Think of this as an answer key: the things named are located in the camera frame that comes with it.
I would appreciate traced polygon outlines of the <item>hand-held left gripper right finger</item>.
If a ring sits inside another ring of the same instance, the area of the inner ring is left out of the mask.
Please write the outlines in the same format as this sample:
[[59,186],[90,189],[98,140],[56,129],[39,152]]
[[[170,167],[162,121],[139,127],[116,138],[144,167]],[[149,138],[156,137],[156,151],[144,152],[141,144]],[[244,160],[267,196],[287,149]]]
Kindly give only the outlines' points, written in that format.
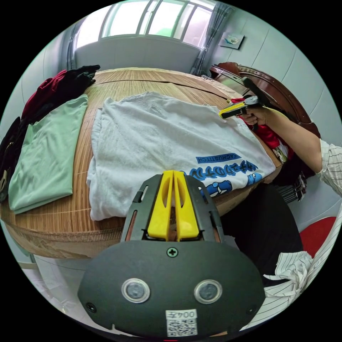
[[177,239],[195,239],[199,229],[185,175],[173,172]]

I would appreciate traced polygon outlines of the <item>person's right hand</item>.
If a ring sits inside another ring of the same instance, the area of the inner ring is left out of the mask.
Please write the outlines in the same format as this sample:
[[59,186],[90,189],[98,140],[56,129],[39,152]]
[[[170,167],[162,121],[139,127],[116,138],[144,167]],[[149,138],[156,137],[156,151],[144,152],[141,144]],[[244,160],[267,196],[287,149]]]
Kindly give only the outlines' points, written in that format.
[[248,107],[245,114],[238,117],[241,118],[247,125],[267,125],[268,118],[273,113],[273,110],[267,107]]

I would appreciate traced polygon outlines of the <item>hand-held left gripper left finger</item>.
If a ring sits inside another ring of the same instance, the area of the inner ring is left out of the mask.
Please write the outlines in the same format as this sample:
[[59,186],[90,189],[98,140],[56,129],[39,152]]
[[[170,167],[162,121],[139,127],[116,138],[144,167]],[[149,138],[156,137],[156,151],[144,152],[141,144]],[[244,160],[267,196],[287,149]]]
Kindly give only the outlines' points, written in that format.
[[168,239],[173,192],[173,170],[165,171],[161,177],[151,214],[148,236],[153,239]]

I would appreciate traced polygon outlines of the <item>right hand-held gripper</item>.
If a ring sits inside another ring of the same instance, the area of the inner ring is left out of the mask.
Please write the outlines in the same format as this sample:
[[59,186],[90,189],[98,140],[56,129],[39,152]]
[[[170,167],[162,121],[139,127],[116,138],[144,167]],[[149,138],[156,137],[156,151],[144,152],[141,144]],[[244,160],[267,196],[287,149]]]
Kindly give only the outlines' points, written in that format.
[[[240,116],[245,114],[248,107],[264,107],[264,104],[259,100],[258,97],[248,97],[244,102],[234,103],[227,108],[221,110],[219,115],[222,119],[228,119],[233,116]],[[257,131],[259,125],[250,126],[253,131]]]

